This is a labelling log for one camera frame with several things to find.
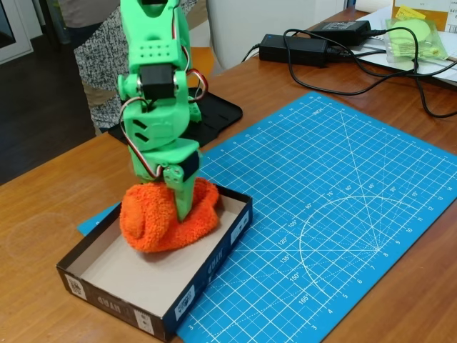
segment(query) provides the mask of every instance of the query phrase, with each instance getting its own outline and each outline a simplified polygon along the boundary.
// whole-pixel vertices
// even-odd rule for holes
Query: power adapter
[[[316,26],[312,33],[318,34],[344,46],[358,46],[367,38],[365,33],[371,30],[368,20],[360,21],[325,21]]]
[[[296,36],[286,37],[291,50],[291,63],[307,66],[325,66],[328,42],[323,39],[310,39]],[[262,61],[288,63],[284,37],[266,34],[260,43],[258,56]]]

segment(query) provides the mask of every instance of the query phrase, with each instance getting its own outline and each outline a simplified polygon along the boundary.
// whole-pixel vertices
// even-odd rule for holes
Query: white wire
[[[140,96],[136,96],[134,98],[127,100],[125,102],[125,104],[122,105],[122,107],[121,107],[120,116],[119,116],[119,126],[121,127],[122,133],[126,137],[127,142],[129,143],[129,146],[134,150],[136,157],[138,157],[142,161],[142,164],[146,168],[146,171],[149,173],[149,175],[151,175],[154,179],[156,179],[157,177],[160,176],[162,166],[160,164],[158,164],[157,168],[156,168],[156,172],[154,173],[152,171],[151,167],[149,166],[149,163],[144,158],[143,154],[136,147],[135,143],[133,143],[132,140],[130,140],[129,136],[127,135],[126,131],[124,130],[124,127],[122,126],[122,122],[124,121],[124,111],[125,111],[126,107],[135,101],[143,101],[146,105],[148,104],[148,102],[145,100],[145,98],[141,98]]]
[[[206,88],[206,83],[202,77],[202,75],[200,75],[200,73],[196,73],[195,70],[192,70],[187,76],[191,75],[191,74],[194,74],[195,76],[197,76],[197,78],[199,78],[199,87],[197,89],[197,92],[195,93],[195,97],[193,98],[194,101],[197,101],[197,100],[200,100],[204,97],[205,93],[207,92],[207,88]],[[199,89],[200,89],[200,84],[203,84],[203,90],[201,92],[201,96],[198,96],[198,92],[199,92]]]
[[[189,66],[191,65],[191,57],[189,56],[189,52],[187,51],[186,47],[184,45],[181,45],[183,50],[184,50],[184,54],[186,55],[186,58],[187,58],[187,65],[186,65],[186,69],[185,71],[187,72],[189,70]]]

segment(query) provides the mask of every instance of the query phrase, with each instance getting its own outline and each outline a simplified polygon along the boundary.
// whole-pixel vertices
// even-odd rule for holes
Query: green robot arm
[[[129,44],[129,75],[120,75],[120,121],[135,174],[142,182],[164,180],[174,190],[179,220],[191,210],[200,167],[199,143],[179,138],[189,121],[200,121],[196,100],[208,89],[191,68],[189,27],[179,0],[121,0]],[[203,83],[199,98],[189,96],[187,76]]]

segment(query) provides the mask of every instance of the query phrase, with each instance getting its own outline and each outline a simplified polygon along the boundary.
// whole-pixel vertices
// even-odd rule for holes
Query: black cable
[[[284,33],[284,44],[286,45],[286,49],[287,49],[287,54],[288,54],[288,67],[289,67],[289,71],[291,73],[291,76],[292,78],[294,79],[295,82],[297,82],[298,84],[300,84],[301,86],[304,86],[304,87],[307,87],[307,88],[310,88],[310,89],[315,89],[317,91],[322,91],[322,92],[326,92],[326,93],[331,93],[331,94],[337,94],[337,95],[346,95],[346,96],[352,96],[352,95],[359,95],[359,94],[363,94],[363,93],[366,93],[367,91],[371,90],[372,88],[374,88],[375,86],[378,86],[380,83],[384,82],[385,80],[387,79],[390,79],[392,77],[398,77],[398,76],[407,76],[407,77],[413,77],[416,81],[416,85],[418,87],[418,90],[419,90],[419,94],[421,95],[421,101],[422,101],[422,106],[424,108],[424,110],[426,111],[426,113],[434,118],[449,118],[451,116],[455,116],[457,115],[457,111],[455,112],[451,112],[449,114],[443,114],[443,115],[438,115],[438,114],[434,114],[429,108],[428,108],[428,105],[427,105],[427,101],[426,101],[426,95],[425,95],[425,92],[423,90],[423,87],[422,87],[422,84],[420,82],[420,78],[421,77],[430,77],[430,76],[435,76],[435,75],[438,75],[446,70],[449,70],[450,68],[452,68],[453,66],[457,65],[457,62],[454,62],[452,64],[450,64],[449,66],[445,67],[445,68],[442,68],[438,71],[435,71],[433,73],[429,73],[429,74],[419,74],[418,73],[418,68],[419,68],[419,63],[418,63],[418,53],[419,53],[419,46],[418,46],[418,41],[417,41],[417,37],[416,35],[414,34],[414,32],[412,32],[410,29],[407,29],[407,28],[403,28],[403,27],[396,27],[396,28],[392,28],[392,29],[389,29],[389,30],[382,30],[382,31],[372,31],[372,32],[369,32],[368,34],[372,35],[372,36],[378,36],[380,34],[386,34],[390,31],[395,31],[395,30],[405,30],[405,31],[408,31],[411,36],[413,37],[414,39],[414,45],[415,45],[415,54],[414,54],[414,68],[412,69],[412,74],[409,74],[411,71],[400,71],[398,73],[393,73],[393,74],[390,74],[390,75],[382,75],[382,74],[377,74],[377,73],[373,73],[371,71],[369,71],[368,69],[365,69],[363,67],[363,65],[359,62],[358,60],[358,57],[361,57],[361,55],[363,56],[368,56],[369,54],[373,54],[373,53],[376,53],[376,54],[380,54],[381,52],[380,51],[370,51],[368,54],[365,54],[365,53],[362,53],[362,54],[359,54],[359,55],[355,55],[348,47],[346,46],[343,46],[342,44],[336,42],[336,41],[332,41],[331,39],[327,39],[325,37],[322,37],[322,36],[319,36],[318,34],[314,34],[310,31],[307,31],[307,30],[296,30],[296,29],[291,29],[291,30],[287,30],[285,33]],[[339,45],[340,47],[342,47],[343,49],[345,49],[350,55],[351,57],[353,57],[354,61],[358,64],[358,66],[365,72],[367,72],[367,74],[370,74],[370,75],[373,75],[373,76],[380,76],[382,77],[382,79],[378,80],[377,82],[375,82],[374,84],[372,84],[371,86],[367,87],[366,89],[362,89],[361,91],[357,91],[357,92],[341,92],[341,91],[333,91],[333,90],[330,90],[330,89],[322,89],[320,87],[314,87],[314,86],[311,86],[311,85],[308,85],[308,84],[305,84],[304,82],[300,81],[295,73],[293,72],[293,67],[292,67],[292,63],[291,63],[291,50],[290,50],[290,47],[288,45],[288,42],[286,40],[286,34],[291,32],[291,31],[295,31],[295,32],[299,32],[299,33],[303,33],[303,34],[308,34],[309,36],[315,36],[317,38],[320,38],[320,39],[325,39],[327,41],[330,41],[331,43],[334,43],[336,45]]]
[[[346,50],[354,58],[354,61],[357,63],[358,67],[360,69],[362,69],[364,72],[366,72],[367,74],[370,74],[372,76],[377,76],[377,77],[385,77],[385,76],[394,77],[394,76],[392,76],[393,74],[390,74],[390,75],[378,74],[378,73],[375,73],[375,72],[373,72],[371,70],[366,69],[363,66],[363,64],[357,59],[357,56],[347,46],[344,46],[343,44],[338,43],[337,41],[334,41],[332,39],[326,38],[326,37],[321,36],[319,34],[315,34],[315,33],[311,32],[311,31],[308,31],[308,30],[289,29],[286,32],[284,32],[284,35],[283,35],[284,36],[284,43],[286,45],[286,49],[287,49],[287,52],[288,52],[289,56],[290,56],[290,48],[289,48],[288,42],[286,41],[286,35],[289,32],[292,32],[292,31],[297,31],[298,33],[301,33],[301,34],[308,34],[309,36],[316,37],[316,38],[319,38],[319,39],[324,39],[326,41],[329,41],[329,42],[333,43],[334,45],[338,45],[339,47],[341,47],[344,50]],[[395,73],[395,74],[398,74],[399,76],[402,76],[403,74],[407,74],[408,72],[411,72],[411,71],[400,71],[400,72]]]
[[[406,31],[409,31],[413,35],[414,44],[415,44],[415,47],[416,47],[416,53],[415,53],[415,56],[414,56],[414,69],[413,69],[413,72],[414,72],[414,74],[417,74],[419,44],[418,44],[416,35],[414,34],[414,32],[412,32],[410,29],[407,29],[407,28],[393,28],[393,29],[386,30],[386,32],[395,31],[397,29],[404,29]],[[287,39],[286,39],[287,33],[292,32],[292,31],[297,31],[297,32],[302,33],[302,34],[308,34],[309,36],[315,36],[315,37],[320,38],[320,39],[325,39],[325,40],[327,40],[327,41],[329,41],[329,42],[331,42],[331,43],[333,43],[335,45],[339,45],[340,47],[345,49],[353,57],[354,61],[358,64],[360,69],[362,69],[367,74],[370,74],[370,75],[373,75],[373,76],[377,76],[377,77],[382,77],[382,79],[379,79],[377,82],[373,83],[372,85],[368,86],[365,89],[362,89],[360,91],[352,91],[352,92],[334,91],[334,90],[331,90],[331,89],[324,89],[324,88],[321,88],[321,87],[311,86],[310,84],[306,84],[306,83],[302,82],[301,80],[299,80],[296,77],[295,72],[293,71],[292,62],[291,62],[291,49],[290,49],[290,46],[288,45],[288,42],[287,42]],[[330,93],[330,94],[335,94],[335,95],[355,96],[355,95],[360,95],[360,94],[366,93],[367,91],[372,90],[374,87],[378,86],[379,84],[381,84],[385,80],[391,79],[393,77],[405,76],[405,75],[411,73],[411,71],[400,71],[400,72],[389,74],[389,75],[383,75],[383,74],[374,73],[374,72],[366,69],[362,65],[362,63],[358,60],[357,56],[347,46],[344,46],[343,44],[340,44],[337,41],[333,41],[331,39],[327,39],[325,37],[322,37],[322,36],[320,36],[318,34],[314,34],[313,32],[310,32],[310,31],[307,31],[307,30],[289,29],[286,32],[284,32],[283,37],[284,37],[284,44],[286,45],[286,50],[287,50],[288,68],[289,68],[289,71],[291,73],[292,79],[297,84],[300,84],[301,86],[304,86],[306,88],[314,89],[316,91],[322,91],[322,92],[325,92],[325,93]]]
[[[386,50],[374,50],[374,51],[361,52],[360,54],[356,54],[356,56],[358,58],[360,58],[360,57],[370,56],[370,55],[385,54],[386,52],[387,52]]]
[[[254,51],[255,49],[258,49],[260,47],[260,44],[256,44],[254,45],[249,51],[248,53],[245,55],[245,57],[243,58],[243,61],[241,61],[241,63],[243,63],[248,57],[249,57],[249,54]]]

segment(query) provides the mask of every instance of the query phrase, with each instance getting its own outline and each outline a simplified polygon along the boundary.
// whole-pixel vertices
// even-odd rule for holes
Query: cable
[[[254,51],[255,49],[258,49],[260,47],[260,44],[256,44],[254,45],[249,51],[248,53],[245,55],[245,57],[243,58],[243,61],[241,61],[241,63],[243,63],[245,60],[247,60],[247,58],[249,57],[249,54]]]
[[[394,31],[396,29],[403,29],[403,28],[394,28],[394,29],[390,29],[390,31]],[[415,54],[415,63],[414,63],[414,69],[413,71],[416,71],[417,67],[418,67],[418,42],[417,42],[417,38],[416,38],[416,35],[414,35],[414,33],[410,30],[410,29],[406,29],[406,31],[410,31],[412,34],[413,34],[413,37],[414,37],[414,42],[415,42],[415,46],[416,46],[416,54]],[[292,32],[292,31],[297,31],[298,33],[302,33],[302,34],[308,34],[310,36],[315,36],[317,38],[320,38],[320,39],[325,39],[327,41],[330,41],[331,43],[335,44],[335,45],[339,45],[340,47],[342,47],[343,49],[345,49],[353,58],[354,58],[354,61],[358,64],[358,66],[364,70],[367,74],[370,74],[370,75],[373,75],[373,76],[377,76],[377,77],[382,77],[382,79],[378,80],[377,82],[373,83],[372,85],[368,86],[367,88],[365,89],[362,89],[360,91],[352,91],[352,92],[345,92],[345,91],[334,91],[334,90],[331,90],[331,89],[324,89],[324,88],[321,88],[321,87],[316,87],[316,86],[311,86],[310,84],[306,84],[304,82],[302,82],[301,80],[299,80],[296,75],[295,75],[295,72],[293,71],[293,67],[292,67],[292,62],[291,62],[291,49],[290,49],[290,46],[287,42],[287,33],[289,32]],[[288,56],[288,67],[289,67],[289,71],[291,73],[291,76],[292,76],[292,79],[297,83],[297,84],[300,84],[301,86],[304,86],[306,88],[310,88],[310,89],[314,89],[316,91],[322,91],[322,92],[326,92],[326,93],[330,93],[330,94],[336,94],[336,95],[344,95],[344,96],[355,96],[355,95],[360,95],[360,94],[363,94],[363,93],[366,93],[367,91],[370,91],[371,89],[373,89],[374,87],[378,86],[380,83],[384,82],[385,80],[388,80],[390,78],[393,78],[393,77],[397,77],[397,76],[405,76],[407,75],[408,73],[410,73],[411,71],[400,71],[398,73],[393,73],[393,74],[389,74],[389,75],[383,75],[383,74],[378,74],[378,73],[374,73],[372,71],[369,71],[368,69],[366,69],[362,64],[361,62],[358,60],[357,56],[346,46],[344,46],[343,44],[340,44],[336,41],[333,41],[331,39],[327,39],[325,37],[322,37],[318,34],[314,34],[310,31],[307,31],[307,30],[298,30],[298,29],[289,29],[287,30],[286,32],[284,32],[284,44],[286,45],[286,50],[287,50],[287,56]]]
[[[202,92],[201,92],[201,95],[198,95],[197,92],[199,91],[197,89],[197,92],[195,93],[195,97],[192,98],[191,100],[189,100],[189,103],[194,103],[194,102],[197,102],[199,100],[202,100],[203,97],[208,93],[208,89],[209,89],[209,85],[208,85],[208,82],[205,78],[205,76],[200,72],[198,71],[197,69],[195,68],[192,68],[190,69],[188,72],[187,72],[187,76],[191,75],[191,74],[195,74],[198,78],[199,78],[199,81],[203,84],[203,89],[202,89]]]
[[[187,49],[186,49],[186,47],[184,45],[181,45],[181,49],[182,49],[182,51],[184,52],[184,54],[186,55],[186,58],[187,58],[186,69],[184,69],[184,71],[187,72],[189,70],[189,66],[191,65],[191,57],[189,56],[189,52],[187,51]]]
[[[408,72],[411,72],[411,71],[400,71],[398,73],[394,73],[394,74],[389,74],[389,75],[385,75],[385,74],[378,74],[378,73],[375,73],[371,70],[368,70],[367,68],[365,68],[363,66],[363,64],[360,62],[360,60],[357,59],[357,56],[347,47],[347,46],[344,46],[343,44],[340,44],[338,43],[337,41],[334,41],[332,39],[328,39],[324,36],[321,36],[319,34],[315,34],[311,31],[307,31],[307,30],[298,30],[298,29],[289,29],[287,30],[286,32],[284,32],[284,43],[286,45],[286,49],[287,49],[287,53],[288,53],[288,60],[290,61],[290,47],[288,45],[288,42],[286,40],[286,35],[289,33],[289,32],[292,32],[292,31],[297,31],[298,33],[301,33],[301,34],[308,34],[309,36],[313,36],[313,37],[316,37],[316,38],[319,38],[319,39],[324,39],[326,41],[329,41],[335,45],[338,45],[339,47],[343,48],[344,50],[346,50],[353,58],[354,58],[354,61],[357,63],[358,67],[360,69],[362,69],[364,72],[366,72],[367,74],[370,74],[372,76],[377,76],[377,77],[386,77],[386,76],[389,76],[389,78],[391,77],[396,77],[396,76],[403,76],[404,74],[407,74]]]
[[[361,57],[364,57],[364,56],[385,54],[386,52],[387,52],[386,50],[367,51],[367,52],[361,52],[360,54],[356,54],[356,57],[361,58]]]
[[[331,93],[331,94],[337,94],[337,95],[346,95],[346,96],[352,96],[352,95],[359,95],[359,94],[363,94],[369,90],[371,90],[372,88],[374,88],[375,86],[379,85],[381,82],[384,82],[385,80],[387,79],[390,79],[392,77],[399,77],[399,76],[406,76],[406,77],[413,77],[416,81],[416,85],[418,87],[418,90],[419,90],[419,94],[421,95],[421,101],[422,101],[422,106],[424,108],[424,110],[426,111],[426,113],[434,118],[449,118],[451,116],[455,116],[457,115],[457,111],[455,112],[451,112],[449,114],[443,114],[443,115],[438,115],[438,114],[434,114],[429,108],[428,108],[428,105],[427,105],[427,101],[426,101],[426,95],[425,95],[425,92],[423,90],[423,87],[422,87],[422,84],[420,82],[420,78],[422,77],[430,77],[430,76],[435,76],[435,75],[438,75],[446,70],[449,70],[450,68],[452,68],[453,66],[457,65],[457,61],[450,64],[449,66],[445,67],[445,68],[442,68],[438,71],[435,71],[433,73],[429,73],[429,74],[419,74],[418,73],[418,68],[419,68],[419,63],[418,63],[418,53],[419,53],[419,46],[418,46],[418,40],[417,40],[417,37],[416,35],[414,34],[414,32],[412,32],[410,29],[407,29],[407,28],[403,28],[403,27],[396,27],[396,28],[392,28],[392,29],[388,29],[388,30],[382,30],[382,31],[379,31],[379,30],[376,30],[376,31],[369,31],[367,33],[367,35],[373,35],[373,36],[378,36],[380,34],[386,34],[388,32],[391,32],[391,31],[395,31],[395,30],[405,30],[405,31],[408,31],[411,36],[413,37],[413,40],[414,40],[414,46],[415,46],[415,53],[414,53],[414,59],[413,59],[413,63],[414,63],[414,68],[412,69],[412,71],[400,71],[400,72],[397,72],[397,73],[393,73],[393,74],[390,74],[390,75],[382,75],[382,74],[377,74],[377,73],[373,73],[367,69],[365,69],[363,67],[363,65],[361,65],[361,63],[359,62],[358,58],[361,57],[361,56],[368,56],[369,54],[380,54],[381,51],[370,51],[368,53],[362,53],[362,54],[358,54],[358,55],[355,55],[349,48],[347,48],[346,46],[343,46],[342,44],[336,42],[336,41],[332,41],[331,39],[327,39],[325,37],[322,37],[322,36],[319,36],[318,34],[314,34],[310,31],[307,31],[307,30],[296,30],[296,29],[291,29],[291,30],[287,30],[285,33],[284,33],[284,43],[286,45],[286,49],[287,49],[287,54],[288,54],[288,66],[289,66],[289,71],[291,73],[291,76],[292,78],[294,79],[295,82],[297,82],[298,84],[300,84],[301,86],[305,86],[307,88],[310,88],[310,89],[315,89],[315,90],[318,90],[318,91],[322,91],[322,92],[326,92],[326,93]],[[295,32],[299,32],[299,33],[303,33],[303,34],[308,34],[309,36],[315,36],[317,38],[320,38],[320,39],[325,39],[327,41],[330,41],[336,45],[339,45],[340,47],[342,47],[343,49],[345,49],[354,59],[354,61],[358,64],[358,66],[365,72],[367,72],[367,74],[370,74],[370,75],[373,75],[373,76],[379,76],[379,77],[382,77],[382,79],[378,80],[377,82],[375,82],[374,84],[372,84],[371,86],[367,87],[366,89],[362,89],[361,91],[357,91],[357,92],[341,92],[341,91],[333,91],[333,90],[330,90],[330,89],[322,89],[320,87],[314,87],[314,86],[311,86],[311,85],[308,85],[308,84],[305,84],[304,82],[300,81],[295,73],[293,72],[293,67],[292,67],[292,63],[291,63],[291,50],[290,50],[290,46],[288,45],[288,42],[286,40],[286,35],[287,33],[289,32],[292,32],[292,31],[295,31]]]
[[[122,130],[122,133],[124,134],[124,136],[126,137],[126,140],[127,140],[127,144],[129,145],[129,147],[132,149],[132,151],[135,153],[136,157],[138,158],[138,160],[141,162],[141,164],[143,165],[143,168],[148,172],[148,174],[153,178],[153,179],[156,179],[158,178],[161,173],[162,173],[162,166],[159,164],[157,166],[157,169],[156,169],[156,172],[154,173],[151,169],[151,167],[149,166],[148,162],[144,159],[143,155],[141,154],[141,152],[139,151],[139,149],[136,147],[136,145],[132,142],[132,140],[130,140],[129,136],[127,135],[125,129],[124,129],[124,126],[122,125],[123,121],[124,121],[124,111],[125,109],[127,108],[127,106],[129,104],[132,104],[134,103],[135,101],[142,101],[143,103],[146,104],[146,106],[149,106],[147,100],[145,98],[141,98],[140,96],[137,96],[135,98],[131,98],[129,100],[127,100],[125,102],[124,105],[122,105],[121,107],[121,111],[120,111],[120,114],[119,114],[119,126],[121,127],[121,130]]]

